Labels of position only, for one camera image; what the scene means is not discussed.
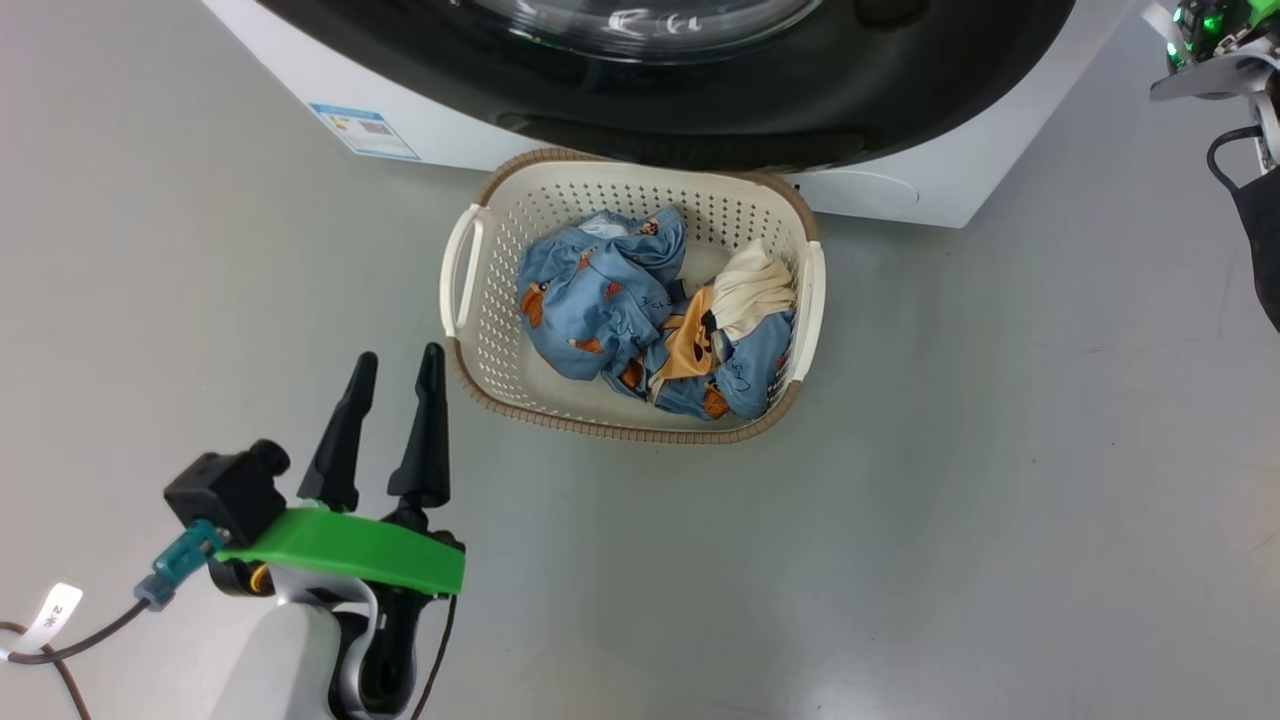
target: floor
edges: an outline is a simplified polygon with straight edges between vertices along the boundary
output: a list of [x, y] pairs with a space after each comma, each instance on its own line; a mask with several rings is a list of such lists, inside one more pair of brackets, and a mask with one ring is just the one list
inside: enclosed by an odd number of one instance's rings
[[[349, 155], [198, 0], [79, 5], [0, 0], [0, 616], [68, 580], [65, 638], [131, 602], [196, 455], [305, 465], [362, 350], [389, 507], [483, 181]], [[454, 392], [434, 519], [470, 566], [428, 717], [1274, 719], [1280, 336], [1202, 164], [1244, 109], [1148, 105], [1161, 63], [1129, 18], [963, 231], [823, 218], [810, 382], [750, 443]], [[269, 607], [197, 578], [72, 666], [99, 717], [204, 717]], [[0, 669], [0, 708], [72, 717], [47, 669]]]

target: beige plastic basket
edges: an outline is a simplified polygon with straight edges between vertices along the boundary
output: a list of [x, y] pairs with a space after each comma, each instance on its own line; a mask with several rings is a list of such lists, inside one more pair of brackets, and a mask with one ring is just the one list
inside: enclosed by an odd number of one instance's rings
[[[525, 249], [598, 210], [640, 218], [675, 204], [687, 223], [682, 277], [709, 281], [735, 249], [760, 238], [795, 277], [796, 316], [769, 410], [749, 421], [673, 415], [611, 389], [561, 377], [521, 325], [516, 274]], [[786, 182], [763, 174], [663, 170], [567, 150], [521, 155], [489, 178], [458, 219], [440, 270], [440, 320], [454, 368], [480, 405], [562, 430], [657, 443], [718, 445], [755, 437], [787, 411], [822, 328], [826, 265], [813, 213]]]

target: basket bottom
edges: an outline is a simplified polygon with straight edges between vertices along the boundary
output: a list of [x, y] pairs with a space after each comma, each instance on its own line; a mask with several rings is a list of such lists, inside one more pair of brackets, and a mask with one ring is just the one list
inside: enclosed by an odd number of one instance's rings
[[[680, 277], [689, 286], [704, 284], [724, 269], [731, 255], [728, 249], [690, 242]], [[691, 432], [732, 430], [751, 421], [732, 414], [714, 421], [676, 415], [621, 395], [600, 378], [571, 380], [543, 360], [529, 336], [521, 338], [520, 365], [524, 389], [540, 406], [535, 409], [563, 418], [648, 430]]]

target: washing machine door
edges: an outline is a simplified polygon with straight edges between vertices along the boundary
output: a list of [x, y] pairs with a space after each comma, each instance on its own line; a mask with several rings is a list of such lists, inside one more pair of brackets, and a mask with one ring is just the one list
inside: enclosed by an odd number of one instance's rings
[[972, 119], [1073, 0], [259, 0], [410, 90], [545, 142], [698, 170], [856, 163]]

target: white basket handle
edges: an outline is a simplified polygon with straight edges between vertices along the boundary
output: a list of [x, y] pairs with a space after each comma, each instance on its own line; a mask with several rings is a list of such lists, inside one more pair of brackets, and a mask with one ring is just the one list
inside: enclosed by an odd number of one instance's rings
[[[458, 218], [458, 224], [453, 225], [449, 234], [449, 243], [444, 246], [444, 263], [440, 264], [440, 324], [444, 325], [447, 337], [457, 337], [458, 328], [466, 327], [467, 315], [471, 313], [471, 296], [475, 293], [476, 269], [480, 266], [480, 247], [485, 229], [493, 228], [493, 214], [488, 208], [481, 208], [475, 202]], [[462, 283], [462, 306], [453, 306], [453, 281], [458, 277], [458, 260], [462, 258], [462, 246], [467, 237], [471, 238], [471, 260], [467, 264], [467, 277]]]
[[804, 380], [818, 350], [818, 334], [822, 333], [822, 311], [827, 304], [827, 259], [822, 245], [809, 243], [805, 254], [805, 307], [800, 310], [800, 325], [796, 328], [795, 354], [792, 356], [792, 380]]

